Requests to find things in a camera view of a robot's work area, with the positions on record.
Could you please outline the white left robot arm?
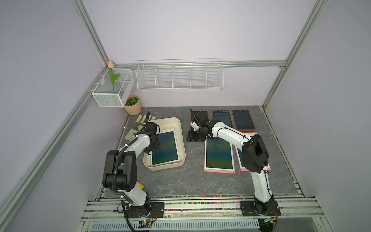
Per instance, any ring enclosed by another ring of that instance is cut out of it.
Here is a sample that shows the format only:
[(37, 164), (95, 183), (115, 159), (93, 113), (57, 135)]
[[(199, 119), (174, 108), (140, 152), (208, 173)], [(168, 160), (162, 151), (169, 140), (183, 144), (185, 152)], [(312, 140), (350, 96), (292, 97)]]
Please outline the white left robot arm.
[(143, 218), (151, 214), (148, 194), (137, 183), (136, 158), (142, 152), (160, 147), (156, 132), (140, 132), (119, 150), (106, 154), (102, 185), (124, 198), (123, 212)]

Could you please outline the black frame writing tablet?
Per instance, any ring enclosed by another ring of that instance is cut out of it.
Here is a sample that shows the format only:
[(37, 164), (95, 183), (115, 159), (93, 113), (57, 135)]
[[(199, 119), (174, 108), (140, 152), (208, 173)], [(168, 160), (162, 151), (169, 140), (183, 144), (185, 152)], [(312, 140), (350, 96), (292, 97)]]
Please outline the black frame writing tablet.
[(208, 112), (207, 111), (194, 111), (193, 113), (199, 119), (199, 122), (202, 122), (205, 119), (208, 120)]

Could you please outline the small red writing tablet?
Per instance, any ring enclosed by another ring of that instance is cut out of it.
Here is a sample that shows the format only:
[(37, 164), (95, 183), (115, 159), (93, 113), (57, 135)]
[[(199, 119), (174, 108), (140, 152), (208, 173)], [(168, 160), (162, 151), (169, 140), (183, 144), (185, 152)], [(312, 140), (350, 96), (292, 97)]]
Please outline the small red writing tablet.
[(256, 132), (249, 110), (232, 110), (236, 129), (241, 132)]

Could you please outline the cream plastic storage tray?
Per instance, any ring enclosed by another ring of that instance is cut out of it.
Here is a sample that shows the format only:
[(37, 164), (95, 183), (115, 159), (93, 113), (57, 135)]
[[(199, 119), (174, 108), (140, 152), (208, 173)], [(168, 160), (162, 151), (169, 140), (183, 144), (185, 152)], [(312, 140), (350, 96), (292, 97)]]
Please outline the cream plastic storage tray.
[(159, 170), (182, 166), (185, 162), (186, 153), (185, 153), (185, 146), (184, 146), (184, 141), (183, 141), (183, 134), (182, 134), (180, 119), (172, 117), (172, 118), (166, 118), (166, 119), (156, 119), (156, 120), (152, 120), (152, 122), (159, 125), (158, 134), (160, 133), (161, 130), (166, 130), (170, 128), (175, 129), (175, 136), (176, 136), (176, 142), (178, 145), (178, 154), (180, 156), (180, 161), (170, 163), (170, 164), (159, 165), (159, 166), (151, 166), (151, 158), (152, 158), (151, 155), (144, 153), (143, 163), (145, 167), (151, 171), (159, 171)]

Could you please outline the pink writing tablet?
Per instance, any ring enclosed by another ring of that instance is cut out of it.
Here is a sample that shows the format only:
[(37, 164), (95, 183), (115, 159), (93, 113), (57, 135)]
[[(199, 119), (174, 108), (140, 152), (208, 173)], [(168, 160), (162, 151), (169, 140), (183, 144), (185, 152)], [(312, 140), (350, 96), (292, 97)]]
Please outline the pink writing tablet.
[(158, 139), (160, 148), (152, 152), (151, 166), (159, 166), (180, 161), (175, 129), (161, 130)]
[(225, 140), (205, 141), (204, 170), (212, 173), (234, 174), (232, 145)]

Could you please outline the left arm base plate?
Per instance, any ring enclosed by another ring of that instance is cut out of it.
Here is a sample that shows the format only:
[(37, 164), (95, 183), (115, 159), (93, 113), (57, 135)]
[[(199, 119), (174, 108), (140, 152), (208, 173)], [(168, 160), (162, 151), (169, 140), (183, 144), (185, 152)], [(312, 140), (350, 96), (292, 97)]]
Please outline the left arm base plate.
[(151, 202), (144, 206), (130, 206), (125, 211), (128, 218), (163, 218), (164, 213), (164, 202)]

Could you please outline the large red writing tablet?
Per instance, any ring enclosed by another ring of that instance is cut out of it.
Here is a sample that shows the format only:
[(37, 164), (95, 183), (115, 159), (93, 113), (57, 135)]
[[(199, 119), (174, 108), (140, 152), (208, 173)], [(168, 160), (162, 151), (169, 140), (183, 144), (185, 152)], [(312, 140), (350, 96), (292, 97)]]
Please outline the large red writing tablet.
[(229, 127), (233, 127), (232, 121), (231, 121), (231, 116), (230, 112), (228, 110), (217, 110), (213, 111), (213, 116), (214, 118), (217, 118), (224, 124), (226, 124)]

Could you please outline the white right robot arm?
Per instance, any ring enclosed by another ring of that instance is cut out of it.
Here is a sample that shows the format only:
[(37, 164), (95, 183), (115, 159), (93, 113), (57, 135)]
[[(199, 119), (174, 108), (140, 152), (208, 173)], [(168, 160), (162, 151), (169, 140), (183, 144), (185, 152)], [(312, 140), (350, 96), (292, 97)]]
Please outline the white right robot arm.
[(240, 150), (243, 164), (253, 181), (254, 211), (261, 216), (268, 213), (273, 213), (274, 216), (281, 215), (268, 179), (269, 153), (260, 135), (243, 134), (216, 118), (200, 121), (198, 117), (193, 116), (190, 125), (191, 142), (207, 138), (222, 139)]

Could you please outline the white writing tablet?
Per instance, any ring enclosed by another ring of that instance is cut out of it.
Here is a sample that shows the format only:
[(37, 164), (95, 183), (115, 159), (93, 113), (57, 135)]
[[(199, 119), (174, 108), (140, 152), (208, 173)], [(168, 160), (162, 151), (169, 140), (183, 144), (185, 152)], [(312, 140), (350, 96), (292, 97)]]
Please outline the white writing tablet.
[[(249, 135), (249, 136), (253, 136), (253, 135), (257, 134), (257, 133), (256, 132), (245, 132), (244, 134), (245, 135)], [(238, 158), (238, 163), (239, 163), (240, 170), (242, 172), (248, 172), (249, 170), (246, 169), (246, 167), (243, 164), (242, 152), (237, 147), (235, 147), (235, 150), (236, 150), (236, 154), (237, 154), (237, 158)]]

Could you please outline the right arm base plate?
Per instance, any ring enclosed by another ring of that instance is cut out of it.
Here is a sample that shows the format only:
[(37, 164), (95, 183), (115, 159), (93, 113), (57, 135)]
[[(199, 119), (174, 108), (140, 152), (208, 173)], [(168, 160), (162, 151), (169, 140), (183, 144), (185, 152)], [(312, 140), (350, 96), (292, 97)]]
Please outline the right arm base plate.
[(276, 201), (262, 203), (260, 201), (240, 201), (240, 210), (247, 216), (280, 216), (281, 211)]

